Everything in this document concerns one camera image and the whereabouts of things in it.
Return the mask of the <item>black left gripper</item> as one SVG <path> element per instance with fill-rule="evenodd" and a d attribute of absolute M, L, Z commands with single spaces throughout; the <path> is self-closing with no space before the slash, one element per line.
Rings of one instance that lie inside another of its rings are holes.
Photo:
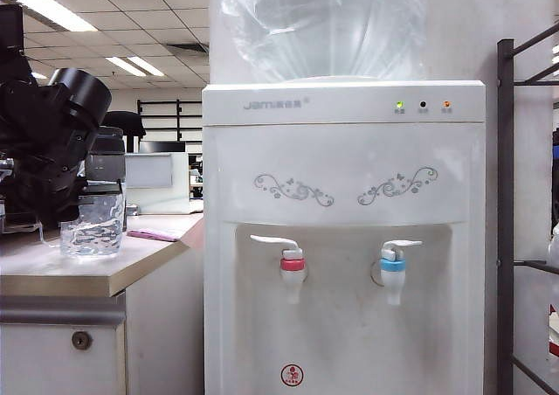
<path fill-rule="evenodd" d="M 69 187 L 50 190 L 46 184 L 25 185 L 12 174 L 3 180 L 3 199 L 8 213 L 21 213 L 54 228 L 79 216 L 79 197 L 121 195 L 121 182 L 86 181 L 73 176 Z"/>

